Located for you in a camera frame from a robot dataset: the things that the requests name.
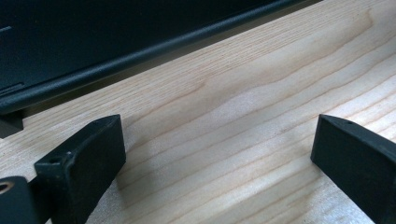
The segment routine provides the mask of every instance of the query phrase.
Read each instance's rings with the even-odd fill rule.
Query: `black clamp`
[[[375,223],[396,223],[396,144],[320,115],[311,160]]]
[[[37,161],[31,182],[0,179],[0,223],[85,223],[125,161],[120,116],[95,120]]]

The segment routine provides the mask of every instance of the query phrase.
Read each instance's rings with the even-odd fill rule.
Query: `screw hole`
[[[60,163],[61,160],[62,160],[62,158],[60,158],[60,157],[54,157],[49,160],[49,163],[51,163],[51,164]]]
[[[12,182],[2,182],[2,183],[0,183],[0,194],[6,193],[10,189],[12,189],[13,186],[14,186],[14,183],[12,183]]]

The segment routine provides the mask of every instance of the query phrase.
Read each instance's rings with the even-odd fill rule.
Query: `black panel edge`
[[[294,11],[313,5],[319,1],[320,0],[284,0],[269,6],[258,7],[227,20],[208,25],[203,29],[182,35],[160,45],[152,46],[140,52],[128,54],[112,61],[103,62],[77,71],[73,74],[66,75],[62,78],[57,78],[40,85],[36,85],[26,90],[14,91],[0,97],[0,115],[22,110],[70,91],[83,88],[106,77],[111,77],[113,74],[131,66],[139,65],[140,63],[155,59],[156,57],[164,55],[167,52],[171,52],[172,50],[186,47],[193,42],[229,31],[235,26],[241,25],[245,22],[254,21],[260,17],[269,17],[272,14],[276,14],[276,17],[271,19],[273,20],[290,13],[288,10],[290,7],[292,7],[292,11]]]

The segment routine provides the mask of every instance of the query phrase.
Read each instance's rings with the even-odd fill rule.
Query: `wooden surface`
[[[89,223],[370,223],[309,155],[320,113],[396,140],[395,53],[395,0],[325,0],[25,119],[0,176],[120,113],[127,163]]]

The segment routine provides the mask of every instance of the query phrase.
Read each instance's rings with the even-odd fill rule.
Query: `wooden table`
[[[325,0],[25,119],[0,177],[121,114],[89,223],[370,223],[309,155],[320,113],[395,141],[395,53],[395,0]]]

